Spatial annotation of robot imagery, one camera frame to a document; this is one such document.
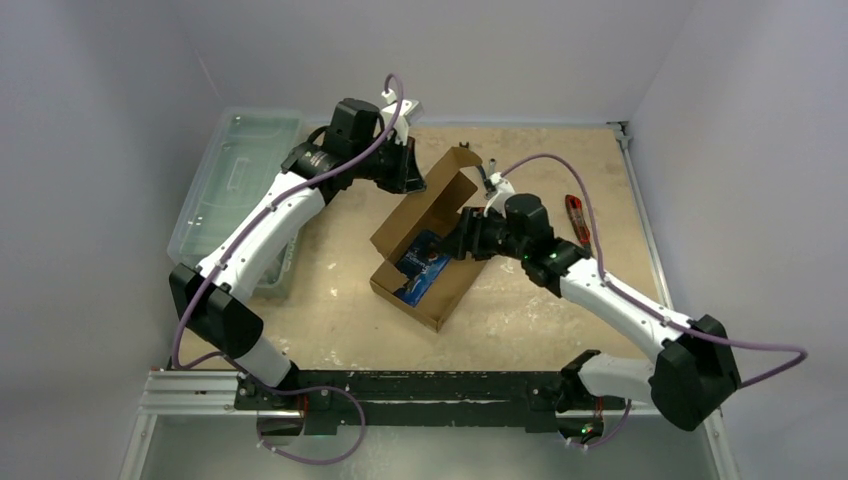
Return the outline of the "blue blister pack item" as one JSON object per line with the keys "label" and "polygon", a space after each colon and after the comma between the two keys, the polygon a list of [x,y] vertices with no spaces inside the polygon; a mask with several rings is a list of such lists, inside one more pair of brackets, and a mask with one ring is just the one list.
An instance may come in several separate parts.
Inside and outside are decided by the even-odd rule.
{"label": "blue blister pack item", "polygon": [[452,260],[441,251],[441,242],[442,237],[435,232],[422,230],[395,263],[406,280],[394,291],[394,295],[405,304],[416,307]]}

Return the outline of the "red black utility knife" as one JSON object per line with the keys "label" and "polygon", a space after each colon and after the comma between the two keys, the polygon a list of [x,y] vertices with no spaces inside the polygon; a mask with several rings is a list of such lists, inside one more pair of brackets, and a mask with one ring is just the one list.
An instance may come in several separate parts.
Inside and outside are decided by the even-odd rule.
{"label": "red black utility knife", "polygon": [[581,200],[575,195],[566,194],[564,204],[578,243],[588,255],[592,255],[591,234]]}

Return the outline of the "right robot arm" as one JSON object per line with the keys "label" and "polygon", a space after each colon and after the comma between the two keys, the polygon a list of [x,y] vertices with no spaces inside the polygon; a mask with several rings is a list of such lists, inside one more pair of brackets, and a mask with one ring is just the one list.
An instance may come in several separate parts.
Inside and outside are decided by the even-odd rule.
{"label": "right robot arm", "polygon": [[493,213],[464,208],[441,250],[457,260],[519,261],[533,284],[591,312],[644,354],[635,360],[589,353],[573,362],[573,373],[561,381],[573,406],[601,396],[650,403],[672,425],[693,431],[742,386],[720,321],[709,315],[693,321],[627,285],[614,285],[596,258],[555,235],[533,194],[510,195]]}

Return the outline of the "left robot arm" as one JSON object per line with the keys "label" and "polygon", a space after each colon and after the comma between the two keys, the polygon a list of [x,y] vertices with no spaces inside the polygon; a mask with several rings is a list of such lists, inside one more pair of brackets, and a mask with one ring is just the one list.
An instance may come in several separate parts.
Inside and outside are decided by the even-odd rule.
{"label": "left robot arm", "polygon": [[353,98],[338,102],[330,123],[289,151],[269,190],[221,245],[196,265],[172,270],[179,315],[175,368],[186,366],[178,345],[191,331],[260,382],[259,395],[272,408],[295,402],[299,369],[266,338],[263,320],[247,302],[271,261],[355,180],[392,194],[425,191],[409,134],[423,108],[391,89],[382,96],[382,108]]}

